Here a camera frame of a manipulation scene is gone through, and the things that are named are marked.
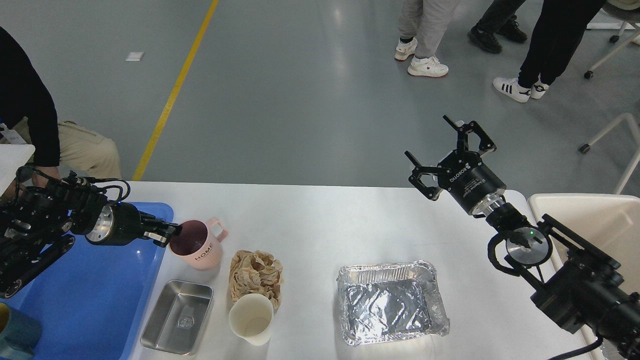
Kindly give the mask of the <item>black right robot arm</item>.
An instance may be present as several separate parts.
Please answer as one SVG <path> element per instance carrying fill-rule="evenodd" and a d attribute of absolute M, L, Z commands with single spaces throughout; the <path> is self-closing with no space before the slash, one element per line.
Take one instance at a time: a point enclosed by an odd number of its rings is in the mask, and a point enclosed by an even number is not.
<path fill-rule="evenodd" d="M 638 292 L 621 289 L 621 264 L 548 214 L 533 225 L 505 199 L 506 184 L 485 164 L 495 142 L 477 121 L 444 120 L 457 134 L 455 149 L 435 166 L 424 166 L 410 151 L 409 182 L 436 201 L 447 191 L 466 214 L 496 230 L 487 244 L 495 269 L 523 278 L 535 290 L 531 301 L 562 330 L 588 326 L 595 341 L 557 355 L 566 360 L 609 341 L 626 360 L 640 357 Z"/>

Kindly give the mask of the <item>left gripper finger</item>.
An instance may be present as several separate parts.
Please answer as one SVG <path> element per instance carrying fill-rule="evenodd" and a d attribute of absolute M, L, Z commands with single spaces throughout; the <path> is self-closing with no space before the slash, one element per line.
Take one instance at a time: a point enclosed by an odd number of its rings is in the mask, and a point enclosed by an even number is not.
<path fill-rule="evenodd" d="M 141 227 L 166 227 L 167 223 L 161 218 L 157 218 L 153 214 L 139 211 L 139 222 Z"/>
<path fill-rule="evenodd" d="M 160 225 L 145 230 L 145 239 L 160 248 L 166 248 L 174 236 L 181 234 L 182 225 Z"/>

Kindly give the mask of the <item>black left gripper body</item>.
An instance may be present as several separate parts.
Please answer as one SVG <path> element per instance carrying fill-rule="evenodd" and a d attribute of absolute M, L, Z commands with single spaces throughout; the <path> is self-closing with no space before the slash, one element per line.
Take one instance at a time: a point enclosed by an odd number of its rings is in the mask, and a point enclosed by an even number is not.
<path fill-rule="evenodd" d="M 132 203 L 107 204 L 93 229 L 84 236 L 96 246 L 126 246 L 135 239 L 148 240 L 142 219 L 142 213 Z"/>

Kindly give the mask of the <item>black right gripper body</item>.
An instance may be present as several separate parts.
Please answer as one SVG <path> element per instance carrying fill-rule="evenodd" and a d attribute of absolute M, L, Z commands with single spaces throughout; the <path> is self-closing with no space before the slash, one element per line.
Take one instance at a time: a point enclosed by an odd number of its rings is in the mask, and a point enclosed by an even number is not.
<path fill-rule="evenodd" d="M 448 191 L 468 214 L 484 217 L 489 203 L 505 193 L 506 184 L 470 150 L 453 150 L 439 163 L 445 173 L 438 176 L 438 186 Z"/>

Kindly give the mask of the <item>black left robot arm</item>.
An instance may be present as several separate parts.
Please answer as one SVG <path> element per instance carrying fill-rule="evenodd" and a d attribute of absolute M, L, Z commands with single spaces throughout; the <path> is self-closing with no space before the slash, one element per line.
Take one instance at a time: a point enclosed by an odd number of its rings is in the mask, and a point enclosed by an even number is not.
<path fill-rule="evenodd" d="M 45 187 L 10 186 L 1 206 L 1 297 L 13 297 L 74 245 L 77 235 L 96 246 L 125 246 L 135 239 L 166 248 L 183 226 L 126 202 L 131 187 L 119 178 L 47 177 Z"/>

